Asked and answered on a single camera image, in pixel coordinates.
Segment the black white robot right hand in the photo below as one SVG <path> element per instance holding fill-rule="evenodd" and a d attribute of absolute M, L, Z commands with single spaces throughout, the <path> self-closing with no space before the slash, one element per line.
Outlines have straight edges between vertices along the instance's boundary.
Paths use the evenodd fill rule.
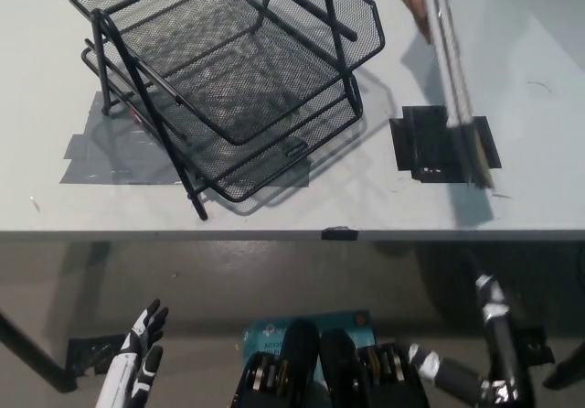
<path fill-rule="evenodd" d="M 475 280 L 484 336 L 490 354 L 485 377 L 460 362 L 416 343 L 404 348 L 419 377 L 470 407 L 533 407 L 533 386 L 517 348 L 511 310 L 497 280 L 487 274 Z"/>

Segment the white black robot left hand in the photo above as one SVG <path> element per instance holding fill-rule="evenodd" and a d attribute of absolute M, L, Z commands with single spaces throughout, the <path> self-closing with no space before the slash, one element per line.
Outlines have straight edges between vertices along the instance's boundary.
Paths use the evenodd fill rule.
<path fill-rule="evenodd" d="M 110 364 L 96 408 L 146 406 L 164 354 L 158 342 L 168 312 L 156 298 L 138 316 Z"/>

